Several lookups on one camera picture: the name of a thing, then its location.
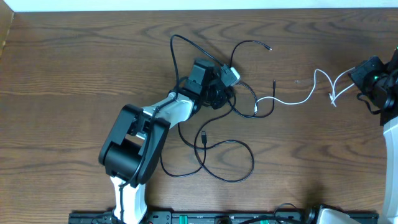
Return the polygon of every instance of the white backdrop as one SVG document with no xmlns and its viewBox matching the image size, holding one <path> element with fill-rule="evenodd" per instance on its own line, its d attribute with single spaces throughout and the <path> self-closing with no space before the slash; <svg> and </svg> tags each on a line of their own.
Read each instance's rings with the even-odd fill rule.
<svg viewBox="0 0 398 224">
<path fill-rule="evenodd" d="M 398 0 L 4 0 L 14 12 L 398 7 Z"/>
</svg>

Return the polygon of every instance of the white wire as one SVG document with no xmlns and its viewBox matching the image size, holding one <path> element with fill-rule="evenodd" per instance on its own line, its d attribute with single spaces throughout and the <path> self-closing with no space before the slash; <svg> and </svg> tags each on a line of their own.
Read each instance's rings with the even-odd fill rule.
<svg viewBox="0 0 398 224">
<path fill-rule="evenodd" d="M 282 100 L 280 100 L 280 99 L 278 99 L 278 98 L 275 98 L 275 97 L 273 97 L 273 96 L 265 96 L 265 97 L 262 97 L 262 98 L 258 99 L 258 100 L 257 100 L 257 103 L 260 102 L 261 100 L 264 100 L 264 99 L 274 99 L 274 100 L 276 100 L 276 101 L 278 101 L 278 102 L 280 102 L 280 103 L 283 103 L 283 104 L 285 104 L 285 105 L 298 105 L 298 104 L 304 103 L 304 102 L 306 102 L 306 101 L 311 97 L 313 91 L 315 90 L 315 86 L 317 85 L 317 79 L 316 79 L 316 78 L 317 78 L 317 72 L 321 72 L 322 74 L 324 74 L 324 75 L 328 78 L 328 80 L 329 80 L 329 82 L 330 82 L 331 90 L 332 90 L 332 91 L 331 91 L 331 94 L 329 93 L 329 97 L 330 97 L 330 100 L 331 100 L 331 104 L 333 104 L 334 106 L 336 106 L 336 104 L 335 104 L 336 99 L 337 99 L 342 93 L 344 93 L 345 91 L 347 91 L 348 89 L 350 89 L 351 87 L 354 86 L 354 83 L 353 83 L 353 84 L 351 84 L 350 86 L 346 87 L 344 90 L 342 90 L 341 92 L 339 92 L 339 93 L 336 95 L 336 91 L 335 91 L 336 82 L 337 82 L 337 80 L 338 80 L 341 76 L 343 76 L 345 73 L 351 71 L 352 69 L 354 69 L 354 68 L 350 68 L 350 69 L 348 69 L 347 71 L 341 73 L 341 74 L 336 78 L 336 80 L 335 80 L 333 83 L 332 83 L 330 77 L 328 76 L 328 74 L 326 74 L 326 72 L 324 72 L 324 71 L 322 71 L 322 70 L 320 70 L 320 69 L 315 69 L 315 71 L 314 71 L 314 73 L 313 73 L 313 87 L 312 87 L 312 90 L 311 90 L 310 94 L 307 96 L 307 98 L 306 98 L 305 100 L 303 100 L 303 101 L 296 102 L 296 103 L 286 103 L 286 102 L 284 102 L 284 101 L 282 101 Z"/>
</svg>

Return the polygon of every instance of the white wall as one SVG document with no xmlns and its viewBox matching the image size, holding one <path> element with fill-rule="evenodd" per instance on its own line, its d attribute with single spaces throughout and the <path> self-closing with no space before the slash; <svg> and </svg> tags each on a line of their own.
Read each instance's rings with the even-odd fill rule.
<svg viewBox="0 0 398 224">
<path fill-rule="evenodd" d="M 398 0 L 5 0 L 14 12 L 398 7 Z"/>
</svg>

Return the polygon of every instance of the green clip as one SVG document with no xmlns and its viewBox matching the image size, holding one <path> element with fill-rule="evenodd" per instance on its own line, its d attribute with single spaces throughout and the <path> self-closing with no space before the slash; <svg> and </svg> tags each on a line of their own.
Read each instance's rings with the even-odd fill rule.
<svg viewBox="0 0 398 224">
<path fill-rule="evenodd" d="M 188 217 L 186 215 L 180 215 L 180 224 L 188 224 Z"/>
</svg>

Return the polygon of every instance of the wooden table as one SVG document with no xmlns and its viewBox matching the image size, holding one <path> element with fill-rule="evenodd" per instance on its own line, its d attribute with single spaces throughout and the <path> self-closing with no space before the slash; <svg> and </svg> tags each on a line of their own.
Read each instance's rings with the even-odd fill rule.
<svg viewBox="0 0 398 224">
<path fill-rule="evenodd" d="M 389 60 L 397 42 L 397 9 L 20 13 L 12 23 L 0 65 L 0 220 L 66 223 L 72 211 L 113 207 L 114 190 L 98 153 L 119 110 L 151 105 L 174 86 L 169 49 L 181 34 L 228 61 L 241 40 L 269 44 L 239 47 L 242 80 L 259 96 L 285 101 L 307 97 L 314 69 L 332 79 L 372 55 Z M 181 76 L 195 57 L 175 41 Z M 351 82 L 343 77 L 337 89 Z M 253 175 L 227 184 L 206 172 L 174 179 L 158 166 L 147 184 L 147 203 L 174 210 L 273 210 L 323 202 L 345 210 L 377 210 L 384 199 L 386 150 L 379 116 L 352 88 L 330 104 L 327 79 L 302 105 L 276 103 L 266 119 L 236 114 L 205 129 L 209 144 L 238 139 L 255 153 Z M 237 107 L 252 112 L 253 98 L 237 87 Z M 260 103 L 260 113 L 270 108 Z M 199 125 L 228 109 L 202 109 L 182 124 L 189 141 Z M 177 129 L 167 136 L 166 167 L 176 174 L 198 167 Z M 243 147 L 208 153 L 210 169 L 236 179 L 249 171 Z"/>
</svg>

